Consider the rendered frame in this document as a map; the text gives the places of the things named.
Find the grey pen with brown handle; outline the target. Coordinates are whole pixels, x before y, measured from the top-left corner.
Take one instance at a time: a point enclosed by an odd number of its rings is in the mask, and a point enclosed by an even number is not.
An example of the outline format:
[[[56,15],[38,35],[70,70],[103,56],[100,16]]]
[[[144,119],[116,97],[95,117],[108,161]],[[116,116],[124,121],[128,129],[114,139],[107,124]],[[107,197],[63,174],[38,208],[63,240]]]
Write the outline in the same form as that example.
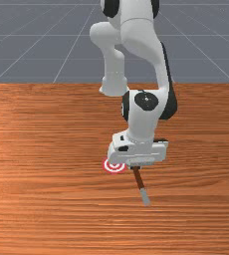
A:
[[[143,202],[144,206],[149,206],[150,205],[150,200],[149,200],[149,197],[147,195],[146,189],[144,187],[142,178],[140,176],[140,172],[139,172],[140,171],[140,166],[133,166],[131,169],[133,171],[134,178],[135,178],[137,187],[139,189],[142,202]]]

